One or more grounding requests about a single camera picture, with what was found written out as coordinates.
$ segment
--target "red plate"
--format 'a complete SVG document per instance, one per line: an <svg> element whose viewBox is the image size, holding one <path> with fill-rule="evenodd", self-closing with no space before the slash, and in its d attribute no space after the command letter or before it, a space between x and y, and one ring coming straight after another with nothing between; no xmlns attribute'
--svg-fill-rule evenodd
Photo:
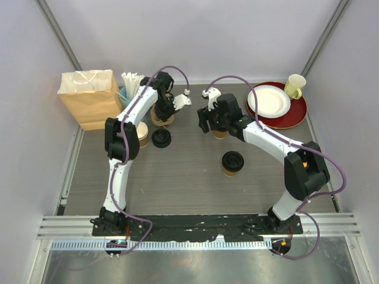
<svg viewBox="0 0 379 284"><path fill-rule="evenodd" d="M282 90L284 90L284 86L285 86L285 84L279 83L279 82L264 82L264 83L255 85L255 87L261 86L261 85L275 86ZM251 107L248 104L248 96L246 96L246 107L251 115L255 115L254 111L251 109ZM301 97L300 99L291 100L290 110L282 117L265 118L265 117L261 117L260 115L258 115L258 117L259 117L259 120L262 121L267 126L270 126L275 129L288 129L302 123L307 115L307 111L308 111L307 102L303 97Z"/></svg>

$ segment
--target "metal floor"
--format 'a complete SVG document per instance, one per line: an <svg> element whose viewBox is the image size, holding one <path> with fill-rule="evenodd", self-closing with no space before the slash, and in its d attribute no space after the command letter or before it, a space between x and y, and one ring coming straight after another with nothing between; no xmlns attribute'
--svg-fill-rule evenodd
<svg viewBox="0 0 379 284"><path fill-rule="evenodd" d="M198 127L197 109L206 106L203 85L191 87L193 105L175 114L168 126L172 143L165 149L152 142L140 149L131 167L127 185L127 206L132 214L239 214L264 213L284 192L283 166L263 150L234 137L224 140ZM233 93L244 113L249 88L243 84L219 85ZM174 94L183 91L176 86ZM149 135L155 127L150 119ZM303 142L311 140L304 120L280 133ZM221 171L221 157L238 151L245 160L235 177ZM73 176L65 215L97 215L107 193L108 158L104 150L104 130L85 132ZM335 212L329 196L312 200L308 212Z"/></svg>
<svg viewBox="0 0 379 284"><path fill-rule="evenodd" d="M296 238L291 255L304 255L315 238ZM349 284L359 283L344 237L323 237L304 260L287 260L269 250L137 251L119 259L103 251L51 251L42 283L133 284Z"/></svg>

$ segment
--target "wooden table surface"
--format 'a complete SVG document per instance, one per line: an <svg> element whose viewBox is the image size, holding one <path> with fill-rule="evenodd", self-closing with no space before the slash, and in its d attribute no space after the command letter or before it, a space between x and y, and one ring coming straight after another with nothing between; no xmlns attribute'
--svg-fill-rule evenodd
<svg viewBox="0 0 379 284"><path fill-rule="evenodd" d="M233 93L244 113L248 87L243 84L216 85L223 93ZM191 87L193 105L175 114L168 126L171 145L156 148L150 141L130 169L126 200L132 214L240 214L266 213L285 191L280 162L260 148L235 137L223 140L198 127L197 110L206 106L201 97L204 85ZM178 94L183 86L174 87ZM149 136L155 127L150 118ZM308 142L311 134L304 120L300 125L279 131L294 140ZM227 151L238 151L245 160L235 177L221 170ZM65 215L97 215L104 202L108 183L108 157L104 150L104 130L84 134L73 176ZM312 200L308 212L334 212L329 196Z"/></svg>

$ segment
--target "black cup lid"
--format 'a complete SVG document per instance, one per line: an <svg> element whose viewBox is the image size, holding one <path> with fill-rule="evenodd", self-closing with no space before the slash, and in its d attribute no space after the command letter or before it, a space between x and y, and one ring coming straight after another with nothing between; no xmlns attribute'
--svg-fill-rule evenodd
<svg viewBox="0 0 379 284"><path fill-rule="evenodd" d="M152 141L155 147L165 148L171 144L171 134L165 128L157 129L152 134Z"/></svg>
<svg viewBox="0 0 379 284"><path fill-rule="evenodd" d="M222 158L223 167L229 172L238 172L243 167L243 157L236 151L226 152Z"/></svg>

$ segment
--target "paper bag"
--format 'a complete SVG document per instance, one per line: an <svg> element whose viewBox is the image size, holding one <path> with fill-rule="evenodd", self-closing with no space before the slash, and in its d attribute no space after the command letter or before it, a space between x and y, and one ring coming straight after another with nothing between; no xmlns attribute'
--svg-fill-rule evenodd
<svg viewBox="0 0 379 284"><path fill-rule="evenodd" d="M63 73L58 94L84 130L95 130L121 113L119 91L112 70L90 70Z"/></svg>

